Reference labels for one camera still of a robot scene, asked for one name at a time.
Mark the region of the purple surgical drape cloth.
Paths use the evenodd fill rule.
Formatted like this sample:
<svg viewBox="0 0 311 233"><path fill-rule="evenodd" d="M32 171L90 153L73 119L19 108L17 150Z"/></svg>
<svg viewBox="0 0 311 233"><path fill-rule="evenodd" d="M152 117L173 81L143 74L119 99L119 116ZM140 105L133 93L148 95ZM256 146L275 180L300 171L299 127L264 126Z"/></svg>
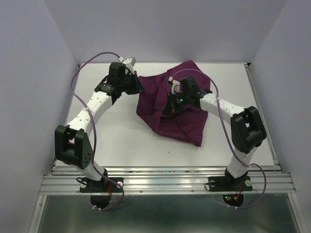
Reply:
<svg viewBox="0 0 311 233"><path fill-rule="evenodd" d="M208 112L186 106L178 113L163 115L171 91L168 79L179 81L189 76L195 77L201 90L210 88L209 78L193 61L183 62L162 74L139 76L144 92L139 94L136 113L156 134L200 147Z"/></svg>

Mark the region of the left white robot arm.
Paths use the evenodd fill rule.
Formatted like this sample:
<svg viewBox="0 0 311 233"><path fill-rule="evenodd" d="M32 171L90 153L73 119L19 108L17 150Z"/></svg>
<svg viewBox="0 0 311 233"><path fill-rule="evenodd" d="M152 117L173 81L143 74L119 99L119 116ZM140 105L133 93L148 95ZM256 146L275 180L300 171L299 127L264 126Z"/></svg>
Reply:
<svg viewBox="0 0 311 233"><path fill-rule="evenodd" d="M90 100L83 104L79 114L67 125L59 125L55 129L55 158L81 172L85 179L79 182L84 187L97 191L109 187L107 170L95 162L95 149L89 136L101 116L122 93L134 95L144 90L134 70L135 63L132 57L112 62L108 75L95 87Z"/></svg>

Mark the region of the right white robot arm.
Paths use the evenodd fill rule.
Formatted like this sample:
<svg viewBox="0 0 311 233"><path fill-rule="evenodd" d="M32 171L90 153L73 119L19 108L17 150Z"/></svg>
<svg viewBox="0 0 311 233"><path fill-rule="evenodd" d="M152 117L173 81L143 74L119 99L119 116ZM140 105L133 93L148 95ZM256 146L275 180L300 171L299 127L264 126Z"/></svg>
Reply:
<svg viewBox="0 0 311 233"><path fill-rule="evenodd" d="M167 94L164 115L192 106L219 117L221 124L230 126L230 132L225 132L225 136L233 153L232 159L224 176L209 180L210 190L226 191L244 186L250 161L267 137L258 109L234 105L219 98L218 93L201 89L193 76L180 81L170 77L168 85L171 91Z"/></svg>

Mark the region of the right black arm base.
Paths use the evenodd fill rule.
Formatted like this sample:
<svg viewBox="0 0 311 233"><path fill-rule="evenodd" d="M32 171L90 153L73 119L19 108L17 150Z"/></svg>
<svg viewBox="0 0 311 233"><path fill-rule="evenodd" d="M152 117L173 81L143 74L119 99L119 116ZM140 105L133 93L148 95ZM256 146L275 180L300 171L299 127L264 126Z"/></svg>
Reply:
<svg viewBox="0 0 311 233"><path fill-rule="evenodd" d="M226 169L223 176L208 177L208 182L204 184L204 188L211 192L230 192L230 191L252 191L252 182L245 172L242 176L234 178Z"/></svg>

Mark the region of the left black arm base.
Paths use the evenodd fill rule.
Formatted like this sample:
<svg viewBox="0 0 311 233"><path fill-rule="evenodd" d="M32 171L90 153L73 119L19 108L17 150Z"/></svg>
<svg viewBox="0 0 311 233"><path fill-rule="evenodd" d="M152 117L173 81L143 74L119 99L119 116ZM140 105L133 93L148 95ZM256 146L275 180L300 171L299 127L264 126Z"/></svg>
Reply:
<svg viewBox="0 0 311 233"><path fill-rule="evenodd" d="M80 184L81 193L121 193L121 188L104 178L100 181L93 181L86 177L78 177L76 181Z"/></svg>

